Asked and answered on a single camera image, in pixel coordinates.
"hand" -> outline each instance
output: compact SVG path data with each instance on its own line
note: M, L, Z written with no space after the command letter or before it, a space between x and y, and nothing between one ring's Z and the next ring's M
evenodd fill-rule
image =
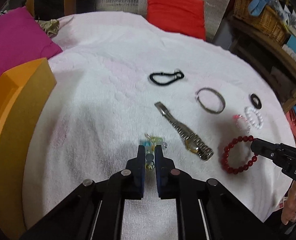
M291 185L288 190L288 199L285 202L285 206L281 214L281 222L286 225L289 221L294 222L296 220L296 181Z

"red pillow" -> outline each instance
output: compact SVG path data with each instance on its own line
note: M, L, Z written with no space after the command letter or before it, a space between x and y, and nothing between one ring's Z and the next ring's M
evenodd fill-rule
M146 19L166 32L206 40L203 0L148 0Z

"gold watch face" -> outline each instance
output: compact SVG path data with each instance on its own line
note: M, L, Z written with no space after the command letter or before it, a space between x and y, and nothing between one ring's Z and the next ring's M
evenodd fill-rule
M199 147L191 140L185 140L186 149L192 153L198 153Z

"red beaded bracelet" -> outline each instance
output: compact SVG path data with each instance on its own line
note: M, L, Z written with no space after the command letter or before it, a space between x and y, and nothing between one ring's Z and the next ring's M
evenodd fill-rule
M248 161L247 164L245 164L245 165L243 165L243 166L240 166L238 169L234 169L234 168L232 168L232 167L230 167L230 166L228 165L228 156L229 156L229 153L228 153L228 152L230 151L230 149L233 148L234 145L237 144L238 142L242 142L242 141L244 141L244 142L247 142L247 141L252 142L253 140L255 140L255 138L254 138L252 135L244 136L244 137L239 136L238 138L234 138L234 139L232 140L232 142L228 144L228 146L224 147L224 151L225 151L225 152L224 152L224 154L223 154L223 158L221 159L220 162L221 162L221 164L223 165L223 169L224 169L225 171L227 171L228 173L238 174L239 172L243 172L243 171L248 170L249 167L251 167L251 166L254 164L254 162L257 161L257 156L258 156L258 154L255 154L255 155L251 158L251 160Z

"white beaded bracelet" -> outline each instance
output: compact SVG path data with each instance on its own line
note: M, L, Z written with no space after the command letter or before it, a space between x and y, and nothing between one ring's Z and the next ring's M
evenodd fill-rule
M251 114L250 114L251 112L253 112L257 116L258 123L256 123L255 120L252 119ZM248 119L248 122L250 122L253 127L255 127L257 129L261 129L263 127L263 123L264 123L263 117L261 116L260 112L257 109L255 109L252 106L247 106L245 108L245 114Z

